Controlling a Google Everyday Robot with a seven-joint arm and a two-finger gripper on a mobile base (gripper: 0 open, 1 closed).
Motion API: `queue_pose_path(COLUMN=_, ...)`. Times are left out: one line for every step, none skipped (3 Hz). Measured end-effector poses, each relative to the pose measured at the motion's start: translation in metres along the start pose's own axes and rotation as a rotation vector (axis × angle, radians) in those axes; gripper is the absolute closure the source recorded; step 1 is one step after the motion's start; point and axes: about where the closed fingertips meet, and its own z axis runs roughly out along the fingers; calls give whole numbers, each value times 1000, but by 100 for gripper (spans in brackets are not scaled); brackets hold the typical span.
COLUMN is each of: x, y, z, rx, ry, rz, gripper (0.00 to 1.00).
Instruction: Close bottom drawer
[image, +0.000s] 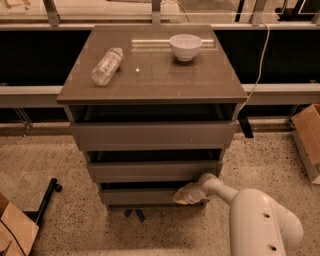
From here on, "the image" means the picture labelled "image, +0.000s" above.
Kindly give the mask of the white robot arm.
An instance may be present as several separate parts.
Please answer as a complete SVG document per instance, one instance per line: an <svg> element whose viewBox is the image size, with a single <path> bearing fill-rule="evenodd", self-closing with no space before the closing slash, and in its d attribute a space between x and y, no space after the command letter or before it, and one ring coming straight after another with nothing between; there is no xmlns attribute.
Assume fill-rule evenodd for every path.
<svg viewBox="0 0 320 256"><path fill-rule="evenodd" d="M210 173L179 188L173 201L188 205L213 196L229 205L231 256L286 256L302 242L303 226L294 213L260 190L236 190Z"/></svg>

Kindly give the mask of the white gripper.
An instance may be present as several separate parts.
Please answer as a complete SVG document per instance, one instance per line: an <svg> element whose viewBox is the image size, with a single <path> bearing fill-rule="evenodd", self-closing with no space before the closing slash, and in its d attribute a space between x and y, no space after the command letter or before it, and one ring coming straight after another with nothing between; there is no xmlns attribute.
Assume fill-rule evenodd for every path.
<svg viewBox="0 0 320 256"><path fill-rule="evenodd" d="M203 184L191 182L174 193L173 201L181 205L195 204L207 196L208 189Z"/></svg>

